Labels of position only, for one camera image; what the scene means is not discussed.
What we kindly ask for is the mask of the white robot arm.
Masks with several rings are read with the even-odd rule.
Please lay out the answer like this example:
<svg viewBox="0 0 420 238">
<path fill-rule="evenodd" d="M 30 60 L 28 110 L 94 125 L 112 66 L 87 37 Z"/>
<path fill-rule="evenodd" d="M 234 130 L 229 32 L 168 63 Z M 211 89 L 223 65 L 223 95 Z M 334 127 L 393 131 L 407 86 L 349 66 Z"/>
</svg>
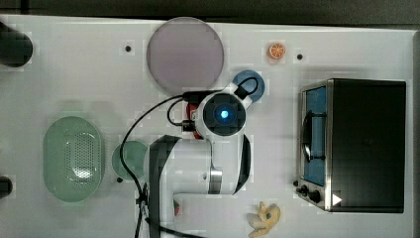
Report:
<svg viewBox="0 0 420 238">
<path fill-rule="evenodd" d="M 247 182 L 252 147 L 245 135 L 251 92 L 239 83 L 221 90 L 188 91 L 180 95 L 198 107 L 182 124 L 199 140 L 163 135 L 145 159 L 149 189 L 149 237 L 175 238 L 173 197 L 186 194 L 235 194 Z"/>
</svg>

